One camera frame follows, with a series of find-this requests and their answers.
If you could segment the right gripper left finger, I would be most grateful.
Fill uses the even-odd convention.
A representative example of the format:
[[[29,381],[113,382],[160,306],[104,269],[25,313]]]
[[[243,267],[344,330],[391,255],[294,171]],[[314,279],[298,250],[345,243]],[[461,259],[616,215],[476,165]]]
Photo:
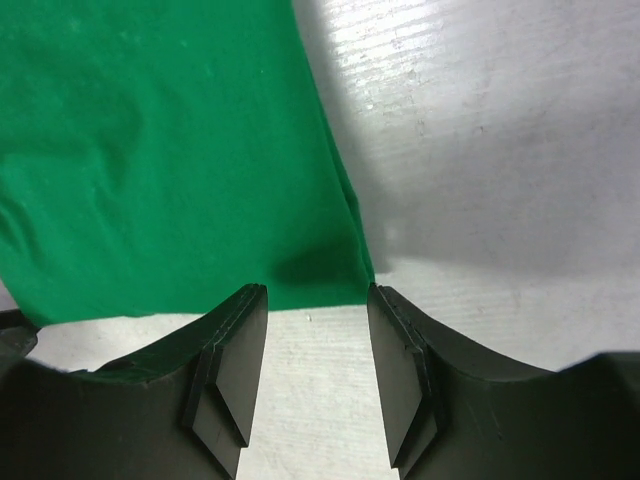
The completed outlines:
[[[232,479],[250,441],[268,320],[264,286],[95,371],[29,358],[38,329],[1,315],[5,479]]]

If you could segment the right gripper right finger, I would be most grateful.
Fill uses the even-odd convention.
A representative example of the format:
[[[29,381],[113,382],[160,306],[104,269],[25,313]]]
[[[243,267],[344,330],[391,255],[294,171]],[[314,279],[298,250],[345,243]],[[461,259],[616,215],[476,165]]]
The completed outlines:
[[[368,323],[387,450],[403,479],[635,479],[639,356],[548,371],[371,285]]]

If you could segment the green t shirt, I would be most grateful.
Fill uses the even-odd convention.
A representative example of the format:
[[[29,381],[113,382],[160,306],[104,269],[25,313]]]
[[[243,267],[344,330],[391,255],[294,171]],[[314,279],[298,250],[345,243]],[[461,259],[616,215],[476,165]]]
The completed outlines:
[[[93,370],[248,283],[361,304],[358,199],[288,1],[5,1],[1,282]]]

